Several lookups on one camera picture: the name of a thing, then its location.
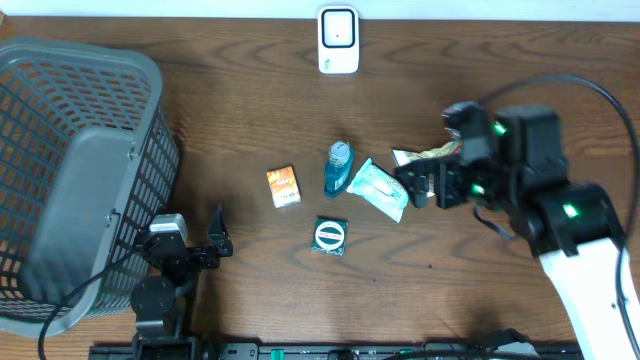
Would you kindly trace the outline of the yellow orange snack bag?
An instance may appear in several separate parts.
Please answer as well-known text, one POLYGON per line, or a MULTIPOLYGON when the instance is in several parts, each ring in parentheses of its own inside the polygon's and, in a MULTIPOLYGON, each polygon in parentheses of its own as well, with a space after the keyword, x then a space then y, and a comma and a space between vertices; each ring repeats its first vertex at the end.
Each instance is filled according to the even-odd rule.
MULTIPOLYGON (((461 146, 462 146, 461 141, 453 140, 444 144, 441 147, 433 148, 431 150, 424 150, 421 152, 392 149, 392 156, 397 165, 396 168, 394 169, 394 176, 400 179, 399 176, 396 175, 397 170, 400 167, 405 166, 413 161, 456 154, 461 150, 461 146)), ((434 191, 435 191, 435 178, 434 178, 434 175, 429 175, 427 190, 423 194, 424 198, 426 200, 429 200, 429 198, 435 195, 434 191)))

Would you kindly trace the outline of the mint green wet wipes pack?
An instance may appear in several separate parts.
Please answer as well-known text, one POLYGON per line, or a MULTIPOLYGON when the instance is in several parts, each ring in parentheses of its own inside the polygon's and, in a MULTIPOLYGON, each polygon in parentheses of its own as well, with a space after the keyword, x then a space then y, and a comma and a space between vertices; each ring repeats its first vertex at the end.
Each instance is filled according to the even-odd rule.
POLYGON ((357 171, 346 191, 361 196, 396 223, 402 219, 409 195, 398 180, 387 174, 371 158, 357 171))

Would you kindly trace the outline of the orange small box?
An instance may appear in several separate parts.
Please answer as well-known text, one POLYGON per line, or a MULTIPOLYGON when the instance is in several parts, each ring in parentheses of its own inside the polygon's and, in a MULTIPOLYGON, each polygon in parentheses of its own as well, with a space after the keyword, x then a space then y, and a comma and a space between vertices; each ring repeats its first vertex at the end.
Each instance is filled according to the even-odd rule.
POLYGON ((301 194, 292 166, 269 171, 267 180, 275 208, 283 208, 301 201, 301 194))

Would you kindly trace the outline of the green white small box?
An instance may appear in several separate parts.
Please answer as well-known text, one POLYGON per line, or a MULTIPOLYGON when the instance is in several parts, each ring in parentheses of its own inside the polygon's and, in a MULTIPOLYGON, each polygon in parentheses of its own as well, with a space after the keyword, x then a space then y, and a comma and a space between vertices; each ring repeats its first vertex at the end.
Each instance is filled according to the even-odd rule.
POLYGON ((343 256, 349 223, 345 220, 318 217, 315 222, 311 250, 335 256, 343 256))

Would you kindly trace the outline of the teal mouthwash bottle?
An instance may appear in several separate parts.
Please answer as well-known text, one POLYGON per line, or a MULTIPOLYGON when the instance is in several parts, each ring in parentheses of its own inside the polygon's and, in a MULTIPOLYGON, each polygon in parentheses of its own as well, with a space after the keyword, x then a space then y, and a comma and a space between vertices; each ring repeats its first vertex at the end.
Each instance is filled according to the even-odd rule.
POLYGON ((324 170, 326 196, 335 198, 348 186, 354 158, 355 149, 348 142, 337 141, 329 148, 324 170))

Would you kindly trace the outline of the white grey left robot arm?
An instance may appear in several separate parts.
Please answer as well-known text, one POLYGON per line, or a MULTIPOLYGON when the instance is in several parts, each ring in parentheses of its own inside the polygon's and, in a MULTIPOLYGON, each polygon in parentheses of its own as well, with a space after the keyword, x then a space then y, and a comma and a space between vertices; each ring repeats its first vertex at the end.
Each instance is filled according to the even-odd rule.
POLYGON ((233 243, 220 205, 213 212, 207 236, 206 245, 189 246, 188 228, 178 213, 155 216, 136 235, 136 254, 159 273, 141 280, 130 296, 136 314, 134 360, 215 357, 215 348, 186 328, 190 325, 201 272, 218 268, 222 258, 233 255, 233 243))

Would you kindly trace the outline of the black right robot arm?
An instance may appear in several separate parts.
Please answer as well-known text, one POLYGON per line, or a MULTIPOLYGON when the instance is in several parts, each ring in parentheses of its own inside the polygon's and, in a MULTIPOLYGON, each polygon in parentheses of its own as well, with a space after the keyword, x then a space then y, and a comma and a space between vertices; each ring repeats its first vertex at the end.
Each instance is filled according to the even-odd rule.
POLYGON ((461 148, 394 171, 417 208, 475 202, 504 211, 553 284, 586 359, 636 359, 639 301, 626 235, 606 191, 573 183, 557 113, 520 105, 488 115, 474 102, 444 114, 461 148))

